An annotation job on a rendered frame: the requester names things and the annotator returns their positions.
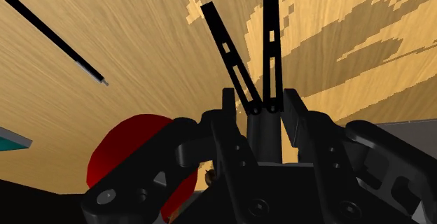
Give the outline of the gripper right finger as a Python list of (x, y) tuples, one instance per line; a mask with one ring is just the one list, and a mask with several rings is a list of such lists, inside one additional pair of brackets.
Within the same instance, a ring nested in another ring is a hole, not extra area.
[(437, 224), (437, 159), (365, 120), (336, 125), (284, 90), (282, 119), (298, 162), (311, 164), (317, 224)]

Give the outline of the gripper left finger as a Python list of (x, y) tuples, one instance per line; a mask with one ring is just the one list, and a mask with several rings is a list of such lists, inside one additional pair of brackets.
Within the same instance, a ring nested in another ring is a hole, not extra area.
[(258, 202), (245, 182), (258, 164), (235, 113), (234, 90), (226, 88), (222, 107), (203, 113), (200, 122), (175, 118), (160, 128), (86, 192), (81, 208), (87, 223), (153, 224), (199, 164), (210, 160), (218, 181), (184, 217), (193, 221), (211, 202), (220, 222), (253, 223)]

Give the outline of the red apple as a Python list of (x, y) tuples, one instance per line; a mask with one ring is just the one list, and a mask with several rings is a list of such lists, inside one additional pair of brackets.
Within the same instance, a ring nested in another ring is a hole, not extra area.
[(216, 159), (208, 120), (156, 114), (128, 118), (90, 157), (87, 224), (173, 224), (195, 192), (200, 163)]

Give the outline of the teal flat block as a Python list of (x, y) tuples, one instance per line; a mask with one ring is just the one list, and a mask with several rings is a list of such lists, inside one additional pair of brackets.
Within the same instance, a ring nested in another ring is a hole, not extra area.
[(0, 151), (13, 151), (29, 148), (32, 140), (0, 127)]

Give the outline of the black pen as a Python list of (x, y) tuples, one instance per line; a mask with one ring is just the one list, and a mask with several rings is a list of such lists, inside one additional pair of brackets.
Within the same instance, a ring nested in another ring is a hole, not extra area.
[(59, 49), (72, 58), (82, 70), (92, 76), (98, 83), (102, 83), (105, 86), (109, 86), (105, 77), (96, 70), (91, 64), (89, 64), (82, 56), (80, 56), (66, 41), (64, 41), (58, 34), (56, 34), (46, 23), (44, 23), (39, 17), (31, 12), (19, 0), (4, 0), (8, 5), (14, 8), (22, 17), (24, 17), (29, 23), (36, 27), (42, 34), (44, 34), (49, 40), (51, 40)]

